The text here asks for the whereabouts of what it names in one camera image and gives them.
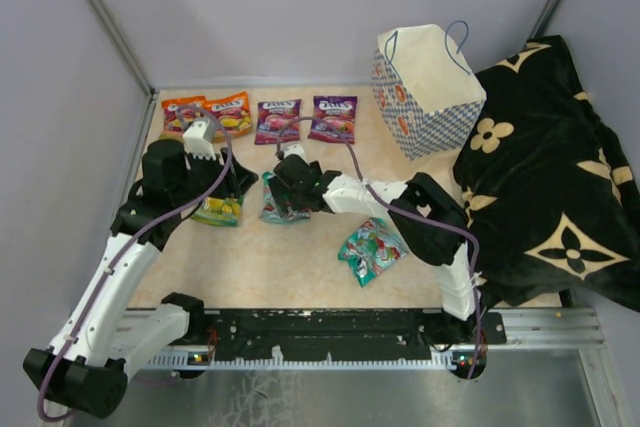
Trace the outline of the mint candy bag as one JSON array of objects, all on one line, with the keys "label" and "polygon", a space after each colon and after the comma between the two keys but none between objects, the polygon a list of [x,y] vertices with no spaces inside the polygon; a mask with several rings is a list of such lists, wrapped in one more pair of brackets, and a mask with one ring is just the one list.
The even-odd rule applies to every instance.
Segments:
[{"label": "mint candy bag", "polygon": [[358,284],[365,287],[408,254],[404,241],[383,219],[369,218],[345,240],[338,259],[347,263]]},{"label": "mint candy bag", "polygon": [[266,223],[280,225],[309,220],[311,218],[311,214],[308,211],[294,211],[289,209],[285,214],[282,214],[278,210],[275,198],[269,186],[269,180],[273,176],[274,174],[272,172],[264,172],[262,174],[263,208],[259,218]]}]

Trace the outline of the orange candy bag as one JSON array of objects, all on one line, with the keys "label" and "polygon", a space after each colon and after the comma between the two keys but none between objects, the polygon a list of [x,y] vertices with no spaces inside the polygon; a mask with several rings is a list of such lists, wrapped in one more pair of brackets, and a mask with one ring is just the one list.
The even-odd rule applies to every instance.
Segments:
[{"label": "orange candy bag", "polygon": [[161,102],[164,123],[163,130],[159,135],[160,139],[178,139],[182,138],[183,123],[179,119],[177,112],[181,107],[199,107],[203,108],[206,97],[204,95],[196,95],[190,97],[180,97],[166,99]]},{"label": "orange candy bag", "polygon": [[220,99],[207,99],[204,108],[210,111],[232,137],[248,135],[253,127],[249,96],[246,91]]}]

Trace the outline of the purple candy bag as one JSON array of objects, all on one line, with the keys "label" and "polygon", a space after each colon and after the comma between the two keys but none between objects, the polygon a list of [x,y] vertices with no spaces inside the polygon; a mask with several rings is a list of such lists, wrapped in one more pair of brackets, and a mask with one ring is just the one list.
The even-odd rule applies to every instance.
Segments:
[{"label": "purple candy bag", "polygon": [[299,118],[301,103],[301,99],[259,102],[254,144],[299,141],[299,124],[290,122]]},{"label": "purple candy bag", "polygon": [[309,139],[327,143],[355,143],[357,96],[315,96]]}]

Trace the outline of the blue checkered paper bag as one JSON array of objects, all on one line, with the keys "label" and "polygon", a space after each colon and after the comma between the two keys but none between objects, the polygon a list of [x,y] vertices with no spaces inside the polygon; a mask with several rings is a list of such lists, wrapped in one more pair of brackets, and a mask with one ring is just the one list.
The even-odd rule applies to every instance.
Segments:
[{"label": "blue checkered paper bag", "polygon": [[377,37],[372,89],[382,120],[404,156],[415,161],[462,147],[487,99],[450,35],[462,20],[391,29]]}]

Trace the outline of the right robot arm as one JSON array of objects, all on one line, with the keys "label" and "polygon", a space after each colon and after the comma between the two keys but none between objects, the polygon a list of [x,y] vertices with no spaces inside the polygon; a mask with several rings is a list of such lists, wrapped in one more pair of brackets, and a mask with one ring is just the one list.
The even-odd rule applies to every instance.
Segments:
[{"label": "right robot arm", "polygon": [[437,181],[422,172],[407,181],[370,181],[324,171],[299,153],[281,152],[277,158],[272,192],[279,209],[359,214],[392,223],[411,253],[435,268],[448,334],[461,343],[481,343],[479,242]]}]

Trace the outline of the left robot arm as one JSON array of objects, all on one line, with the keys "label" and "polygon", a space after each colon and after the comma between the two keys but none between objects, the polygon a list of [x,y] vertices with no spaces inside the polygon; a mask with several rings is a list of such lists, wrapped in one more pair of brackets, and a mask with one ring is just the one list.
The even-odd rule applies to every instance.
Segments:
[{"label": "left robot arm", "polygon": [[203,301],[179,293],[168,294],[129,332],[117,328],[172,233],[207,198],[240,197],[259,177],[228,148],[198,155],[178,140],[152,142],[141,171],[77,306],[48,347],[32,348],[24,358],[43,422],[59,423],[76,411],[110,416],[156,353],[175,341],[197,343],[207,334]]}]

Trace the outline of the black floral blanket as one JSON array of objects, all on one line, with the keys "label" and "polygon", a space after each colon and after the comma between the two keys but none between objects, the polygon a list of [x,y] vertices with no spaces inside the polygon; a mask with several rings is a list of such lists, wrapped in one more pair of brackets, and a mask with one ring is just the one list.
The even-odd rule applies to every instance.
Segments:
[{"label": "black floral blanket", "polygon": [[558,36],[477,75],[487,99],[453,167],[487,304],[585,288],[639,307],[639,190]]}]

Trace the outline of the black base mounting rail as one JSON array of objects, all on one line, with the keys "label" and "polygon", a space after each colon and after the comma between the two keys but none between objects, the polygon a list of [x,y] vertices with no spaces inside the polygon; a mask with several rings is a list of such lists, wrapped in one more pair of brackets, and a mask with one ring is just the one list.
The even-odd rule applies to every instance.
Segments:
[{"label": "black base mounting rail", "polygon": [[507,341],[502,316],[460,321],[439,309],[221,309],[203,330],[161,350],[151,369],[187,378],[206,370],[450,370]]}]

